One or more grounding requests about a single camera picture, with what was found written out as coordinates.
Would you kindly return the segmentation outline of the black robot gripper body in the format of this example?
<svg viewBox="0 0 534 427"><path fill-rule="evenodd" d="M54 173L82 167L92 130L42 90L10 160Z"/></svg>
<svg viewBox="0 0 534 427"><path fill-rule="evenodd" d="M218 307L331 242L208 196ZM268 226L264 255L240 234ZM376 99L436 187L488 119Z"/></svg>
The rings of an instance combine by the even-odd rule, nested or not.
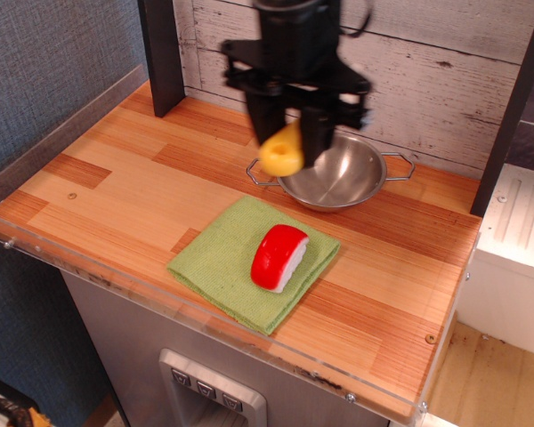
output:
<svg viewBox="0 0 534 427"><path fill-rule="evenodd" d="M287 109L317 107L336 121L361 129L368 123L371 84L337 54L338 8L261 8L257 40L225 40L226 84L253 93L283 89Z"/></svg>

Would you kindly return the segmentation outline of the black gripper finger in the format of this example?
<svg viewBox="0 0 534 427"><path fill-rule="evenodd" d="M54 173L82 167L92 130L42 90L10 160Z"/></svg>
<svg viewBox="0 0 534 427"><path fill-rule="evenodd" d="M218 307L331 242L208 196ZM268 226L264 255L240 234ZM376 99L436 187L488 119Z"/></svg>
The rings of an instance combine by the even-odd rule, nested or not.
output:
<svg viewBox="0 0 534 427"><path fill-rule="evenodd" d="M283 89L273 93L245 92L248 115L260 146L287 125L283 93Z"/></svg>
<svg viewBox="0 0 534 427"><path fill-rule="evenodd" d="M336 121L324 109L303 107L299 129L303 151L303 167L314 167L319 156L330 148Z"/></svg>

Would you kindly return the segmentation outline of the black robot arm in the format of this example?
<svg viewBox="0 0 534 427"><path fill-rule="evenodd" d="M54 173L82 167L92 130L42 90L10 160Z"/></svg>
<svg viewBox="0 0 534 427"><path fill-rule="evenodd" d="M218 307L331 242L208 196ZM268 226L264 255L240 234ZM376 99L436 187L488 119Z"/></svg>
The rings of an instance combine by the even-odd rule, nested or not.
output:
<svg viewBox="0 0 534 427"><path fill-rule="evenodd" d="M338 1L255 1L261 36L226 40L225 83L245 94L247 112L260 144L283 129L288 109L300 113L304 167L332 145L339 125L361 129L371 83L337 53Z"/></svg>

